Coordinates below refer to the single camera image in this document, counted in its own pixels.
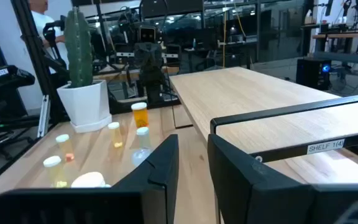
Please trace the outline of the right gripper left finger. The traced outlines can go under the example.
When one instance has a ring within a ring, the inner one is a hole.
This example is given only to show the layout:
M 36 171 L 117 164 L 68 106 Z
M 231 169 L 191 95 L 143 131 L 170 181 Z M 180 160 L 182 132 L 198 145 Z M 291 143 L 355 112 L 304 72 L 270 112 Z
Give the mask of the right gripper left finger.
M 0 224 L 173 224 L 178 136 L 107 188 L 14 189 L 0 194 Z

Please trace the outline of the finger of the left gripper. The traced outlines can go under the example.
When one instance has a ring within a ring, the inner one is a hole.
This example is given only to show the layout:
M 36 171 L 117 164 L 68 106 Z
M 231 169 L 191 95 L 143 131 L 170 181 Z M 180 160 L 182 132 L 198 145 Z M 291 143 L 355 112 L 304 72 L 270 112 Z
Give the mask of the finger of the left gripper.
M 161 45 L 149 43 L 149 64 L 153 67 L 161 67 L 163 64 Z
M 136 43 L 134 46 L 134 63 L 138 67 L 144 66 L 149 57 L 149 50 L 146 43 Z

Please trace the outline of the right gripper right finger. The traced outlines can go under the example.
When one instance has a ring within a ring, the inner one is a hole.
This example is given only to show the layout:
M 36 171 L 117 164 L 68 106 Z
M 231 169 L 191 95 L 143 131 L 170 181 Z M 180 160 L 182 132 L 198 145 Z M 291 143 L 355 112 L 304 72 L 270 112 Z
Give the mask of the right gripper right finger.
M 225 224 L 358 224 L 358 184 L 302 184 L 215 134 L 208 160 Z

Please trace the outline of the clear pill bottle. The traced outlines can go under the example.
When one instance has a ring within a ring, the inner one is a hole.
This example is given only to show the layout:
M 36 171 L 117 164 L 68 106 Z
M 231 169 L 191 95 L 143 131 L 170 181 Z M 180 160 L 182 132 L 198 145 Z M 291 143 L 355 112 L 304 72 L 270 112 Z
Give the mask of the clear pill bottle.
M 135 150 L 131 157 L 132 164 L 135 167 L 139 166 L 142 162 L 146 160 L 146 158 L 148 158 L 151 155 L 151 153 L 152 150 L 148 148 L 140 148 Z

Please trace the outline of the teal pill bottle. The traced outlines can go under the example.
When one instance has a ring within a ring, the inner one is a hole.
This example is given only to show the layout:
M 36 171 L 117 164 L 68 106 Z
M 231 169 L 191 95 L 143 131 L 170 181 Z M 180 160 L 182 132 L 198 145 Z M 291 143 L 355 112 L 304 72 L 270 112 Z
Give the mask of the teal pill bottle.
M 143 149 L 151 149 L 152 148 L 148 127 L 138 128 L 136 131 L 136 135 L 139 140 L 140 148 L 143 148 Z

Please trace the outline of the large orange pill bottle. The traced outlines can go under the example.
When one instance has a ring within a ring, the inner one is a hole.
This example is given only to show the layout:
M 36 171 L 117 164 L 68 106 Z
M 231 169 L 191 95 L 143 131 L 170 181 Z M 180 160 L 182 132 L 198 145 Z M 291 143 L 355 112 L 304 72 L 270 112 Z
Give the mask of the large orange pill bottle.
M 135 125 L 138 128 L 147 127 L 149 125 L 147 103 L 134 103 L 131 105 L 131 109 L 134 114 Z

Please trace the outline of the white labelled medicine bottle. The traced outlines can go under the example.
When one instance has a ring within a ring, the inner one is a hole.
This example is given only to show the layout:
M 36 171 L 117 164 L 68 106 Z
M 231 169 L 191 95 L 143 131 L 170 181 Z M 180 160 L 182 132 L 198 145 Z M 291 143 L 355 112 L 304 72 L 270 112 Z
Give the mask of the white labelled medicine bottle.
M 85 173 L 77 177 L 71 184 L 71 188 L 97 188 L 105 186 L 105 179 L 100 172 Z

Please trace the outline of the pale yellow pill bottle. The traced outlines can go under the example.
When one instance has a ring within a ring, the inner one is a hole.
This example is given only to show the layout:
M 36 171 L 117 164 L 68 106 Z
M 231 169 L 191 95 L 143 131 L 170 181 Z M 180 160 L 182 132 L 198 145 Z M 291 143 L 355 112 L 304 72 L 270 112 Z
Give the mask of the pale yellow pill bottle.
M 108 129 L 111 133 L 111 140 L 115 148 L 123 146 L 123 140 L 120 130 L 120 124 L 118 122 L 112 122 L 108 124 Z

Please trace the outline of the yellow-green pill bottle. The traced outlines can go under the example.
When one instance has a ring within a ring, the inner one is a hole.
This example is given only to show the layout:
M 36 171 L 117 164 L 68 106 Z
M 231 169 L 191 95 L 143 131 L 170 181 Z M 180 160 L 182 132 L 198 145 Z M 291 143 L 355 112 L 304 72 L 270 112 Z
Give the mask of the yellow-green pill bottle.
M 51 156 L 43 161 L 50 177 L 51 185 L 55 188 L 68 187 L 68 181 L 63 171 L 63 163 L 59 156 Z

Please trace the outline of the white shelf label sticker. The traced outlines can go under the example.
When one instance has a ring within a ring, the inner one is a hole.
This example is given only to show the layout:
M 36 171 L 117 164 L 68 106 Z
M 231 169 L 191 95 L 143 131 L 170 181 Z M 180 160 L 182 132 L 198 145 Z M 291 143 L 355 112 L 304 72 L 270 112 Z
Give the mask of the white shelf label sticker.
M 317 144 L 312 144 L 307 147 L 307 154 L 315 154 L 325 151 L 331 151 L 335 149 L 343 148 L 345 139 L 338 139 L 334 141 L 321 142 Z

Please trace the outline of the wooden background table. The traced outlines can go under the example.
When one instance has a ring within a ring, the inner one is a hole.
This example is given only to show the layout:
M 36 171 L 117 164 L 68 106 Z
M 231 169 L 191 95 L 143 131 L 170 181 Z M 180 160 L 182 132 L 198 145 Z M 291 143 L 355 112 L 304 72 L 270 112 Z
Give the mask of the wooden background table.
M 106 81 L 114 81 L 114 82 L 126 82 L 127 81 L 127 68 L 129 66 L 127 65 L 125 69 L 121 72 L 115 72 L 111 67 L 107 66 L 106 68 L 102 69 L 100 72 L 98 72 L 96 75 L 93 76 L 94 80 L 106 80 Z M 177 73 L 180 70 L 179 67 L 169 67 L 169 66 L 163 66 L 161 68 L 161 74 L 159 76 L 152 75 L 148 76 L 153 78 L 159 78 L 162 79 L 166 75 L 169 75 L 170 73 Z M 143 78 L 141 74 L 140 69 L 129 69 L 129 76 L 131 81 L 138 80 L 140 77 Z

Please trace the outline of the white hexagonal plant pot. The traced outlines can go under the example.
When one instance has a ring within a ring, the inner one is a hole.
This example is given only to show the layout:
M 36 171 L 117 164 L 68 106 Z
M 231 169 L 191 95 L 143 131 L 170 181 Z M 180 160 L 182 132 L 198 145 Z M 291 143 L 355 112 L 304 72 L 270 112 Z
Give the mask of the white hexagonal plant pot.
M 95 80 L 92 85 L 79 88 L 66 84 L 57 93 L 76 133 L 97 131 L 112 122 L 105 80 Z

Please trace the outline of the person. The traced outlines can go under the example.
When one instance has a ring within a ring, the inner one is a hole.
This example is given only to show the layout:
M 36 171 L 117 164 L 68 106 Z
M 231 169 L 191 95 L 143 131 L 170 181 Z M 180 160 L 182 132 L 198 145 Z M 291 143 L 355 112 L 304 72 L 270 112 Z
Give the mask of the person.
M 54 22 L 50 16 L 45 14 L 45 12 L 48 10 L 48 0 L 27 0 L 27 2 L 29 3 L 29 8 L 34 19 L 35 27 L 37 29 L 38 35 L 42 40 L 45 53 L 55 60 L 63 61 L 63 67 L 67 68 L 67 48 L 65 45 L 65 36 L 63 31 L 58 27 L 49 28 L 49 30 L 55 31 L 55 43 L 57 50 L 50 46 L 50 43 L 43 35 L 43 29 L 45 25 Z

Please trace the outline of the black computer tower blue light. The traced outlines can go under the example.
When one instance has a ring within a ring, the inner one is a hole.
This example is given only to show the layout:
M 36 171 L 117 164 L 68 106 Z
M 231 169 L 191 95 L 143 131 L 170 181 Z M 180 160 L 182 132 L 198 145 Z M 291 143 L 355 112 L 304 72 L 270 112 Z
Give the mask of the black computer tower blue light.
M 296 83 L 317 90 L 329 90 L 331 87 L 331 60 L 301 58 L 297 60 Z

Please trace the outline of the wooden shelf black metal frame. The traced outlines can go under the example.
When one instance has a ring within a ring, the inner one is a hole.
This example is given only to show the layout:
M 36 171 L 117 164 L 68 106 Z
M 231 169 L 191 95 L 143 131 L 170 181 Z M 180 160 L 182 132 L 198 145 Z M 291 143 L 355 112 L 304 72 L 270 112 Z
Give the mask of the wooden shelf black metal frame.
M 340 97 L 242 67 L 170 79 L 197 132 L 215 134 L 262 162 L 309 155 L 345 139 L 358 145 L 358 95 Z

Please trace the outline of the black aluminium rig frame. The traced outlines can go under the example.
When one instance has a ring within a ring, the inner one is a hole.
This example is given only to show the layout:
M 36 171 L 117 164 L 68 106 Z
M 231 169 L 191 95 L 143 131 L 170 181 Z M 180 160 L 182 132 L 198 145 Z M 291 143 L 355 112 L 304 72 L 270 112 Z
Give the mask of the black aluminium rig frame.
M 59 71 L 60 63 L 53 60 L 45 53 L 41 38 L 37 35 L 35 25 L 30 21 L 30 11 L 24 0 L 11 0 L 16 14 L 19 16 L 19 24 L 24 29 L 24 42 L 30 53 L 30 59 L 36 67 L 35 75 L 16 67 L 5 65 L 0 67 L 0 93 L 8 93 L 19 87 L 33 85 L 36 78 L 41 79 L 41 89 L 44 95 L 50 97 L 50 122 L 54 124 L 63 117 L 62 102 L 58 99 L 57 91 L 52 87 L 49 66 L 55 66 Z M 0 101 L 0 115 L 7 113 L 7 103 Z M 4 156 L 11 165 L 12 157 L 5 148 L 20 141 L 27 141 L 30 145 L 35 142 L 23 134 L 30 128 L 39 125 L 39 116 L 27 116 L 20 118 L 0 117 L 0 155 Z

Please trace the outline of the silver aluminium bracket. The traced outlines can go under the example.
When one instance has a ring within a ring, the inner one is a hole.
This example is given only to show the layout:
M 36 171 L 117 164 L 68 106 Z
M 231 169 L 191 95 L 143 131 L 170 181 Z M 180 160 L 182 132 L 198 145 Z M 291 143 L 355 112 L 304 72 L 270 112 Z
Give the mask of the silver aluminium bracket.
M 49 120 L 50 120 L 50 97 L 49 95 L 44 95 L 42 99 L 42 107 L 39 116 L 37 138 L 44 137 L 45 134 L 48 132 Z

